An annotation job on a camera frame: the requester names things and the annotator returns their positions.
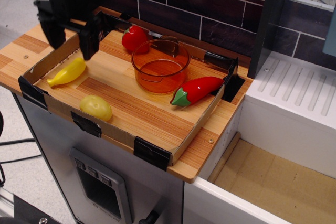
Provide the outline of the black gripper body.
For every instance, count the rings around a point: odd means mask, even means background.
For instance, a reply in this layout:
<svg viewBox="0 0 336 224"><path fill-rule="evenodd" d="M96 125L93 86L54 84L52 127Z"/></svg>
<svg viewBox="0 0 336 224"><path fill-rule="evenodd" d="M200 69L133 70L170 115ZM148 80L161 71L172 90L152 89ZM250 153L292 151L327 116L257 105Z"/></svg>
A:
<svg viewBox="0 0 336 224"><path fill-rule="evenodd" d="M36 0L38 18L41 27L46 33L60 33L64 28L81 31L82 28L72 25L71 20L80 20L86 23L89 30L101 30L101 17L92 14L91 0Z"/></svg>

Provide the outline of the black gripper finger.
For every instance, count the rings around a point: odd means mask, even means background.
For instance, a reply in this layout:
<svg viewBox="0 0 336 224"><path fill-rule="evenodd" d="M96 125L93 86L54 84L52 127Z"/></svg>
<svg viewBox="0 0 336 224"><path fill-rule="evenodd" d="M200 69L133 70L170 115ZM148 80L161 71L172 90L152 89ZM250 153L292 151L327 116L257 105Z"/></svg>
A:
<svg viewBox="0 0 336 224"><path fill-rule="evenodd" d="M54 48L58 49L66 40L65 29L61 27L53 17L39 15L40 25L49 42Z"/></svg>
<svg viewBox="0 0 336 224"><path fill-rule="evenodd" d="M84 60L90 60L99 50L101 20L93 19L87 22L79 33L79 45Z"/></svg>

